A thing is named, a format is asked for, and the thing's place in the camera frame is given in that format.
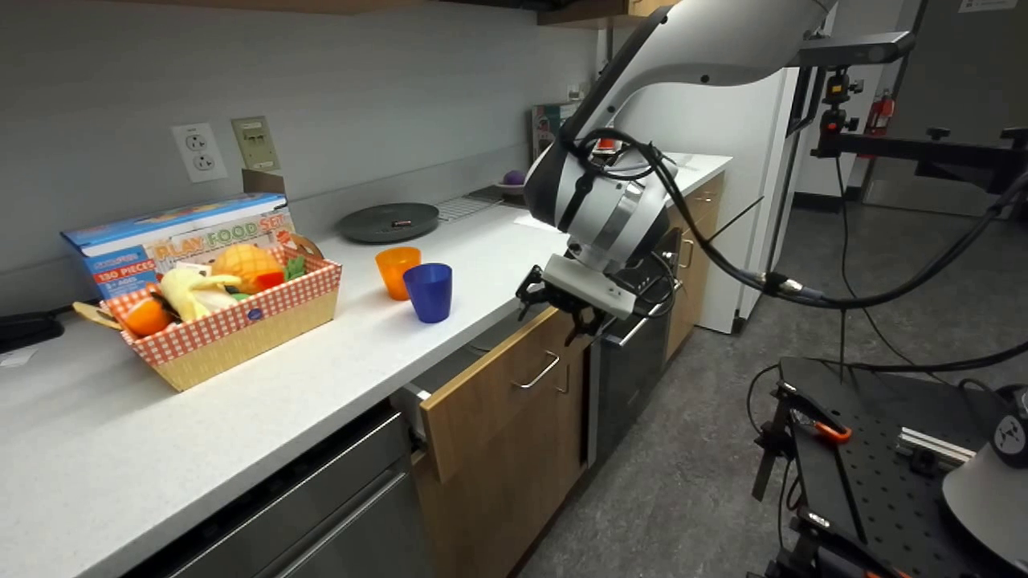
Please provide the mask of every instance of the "white wall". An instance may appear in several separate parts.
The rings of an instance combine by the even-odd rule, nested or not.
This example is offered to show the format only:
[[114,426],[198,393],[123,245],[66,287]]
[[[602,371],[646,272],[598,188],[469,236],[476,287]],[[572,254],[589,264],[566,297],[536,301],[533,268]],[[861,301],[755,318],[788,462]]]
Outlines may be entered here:
[[526,9],[366,16],[141,5],[0,7],[0,316],[81,297],[61,229],[226,198],[194,188],[169,125],[268,115],[300,223],[443,198],[523,157],[523,111],[593,68],[593,32]]

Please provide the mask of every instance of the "black plate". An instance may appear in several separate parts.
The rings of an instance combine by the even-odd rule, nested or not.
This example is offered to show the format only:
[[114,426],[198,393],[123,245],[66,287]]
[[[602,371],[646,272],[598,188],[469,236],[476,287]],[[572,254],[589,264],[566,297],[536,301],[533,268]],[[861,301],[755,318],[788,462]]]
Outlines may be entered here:
[[344,215],[341,236],[353,245],[399,245],[431,236],[440,225],[440,210],[425,204],[390,204]]

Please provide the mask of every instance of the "fruit basket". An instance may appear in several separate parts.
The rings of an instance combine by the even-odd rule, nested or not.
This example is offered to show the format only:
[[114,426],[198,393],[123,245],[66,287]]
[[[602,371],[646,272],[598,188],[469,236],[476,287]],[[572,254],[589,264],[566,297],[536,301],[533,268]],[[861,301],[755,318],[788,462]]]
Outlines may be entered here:
[[[341,280],[344,268],[318,259],[304,278],[262,288],[230,308],[169,325],[148,336],[128,330],[123,336],[169,390],[182,393],[326,325],[338,308]],[[148,297],[151,288],[126,294],[102,301],[102,308],[123,318],[123,311]]]

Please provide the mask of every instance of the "dishwasher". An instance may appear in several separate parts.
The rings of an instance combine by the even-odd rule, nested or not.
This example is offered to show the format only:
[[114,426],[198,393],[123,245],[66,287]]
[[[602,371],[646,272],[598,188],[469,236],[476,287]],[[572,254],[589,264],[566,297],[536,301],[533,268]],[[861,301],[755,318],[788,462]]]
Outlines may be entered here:
[[407,423],[377,405],[128,576],[431,576]]
[[678,245],[682,230],[669,230],[652,254],[617,272],[617,282],[640,297],[640,311],[624,321],[606,321],[593,336],[589,378],[589,467],[604,462],[617,450],[665,372]]

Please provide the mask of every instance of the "electrical outlet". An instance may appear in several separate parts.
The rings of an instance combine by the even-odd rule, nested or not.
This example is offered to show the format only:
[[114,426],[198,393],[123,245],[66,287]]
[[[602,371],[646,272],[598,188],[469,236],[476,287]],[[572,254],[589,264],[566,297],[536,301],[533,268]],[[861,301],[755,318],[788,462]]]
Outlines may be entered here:
[[169,135],[194,184],[229,176],[212,125],[174,125]]
[[262,115],[230,120],[239,153],[248,172],[276,172],[276,146],[271,142],[271,130]]

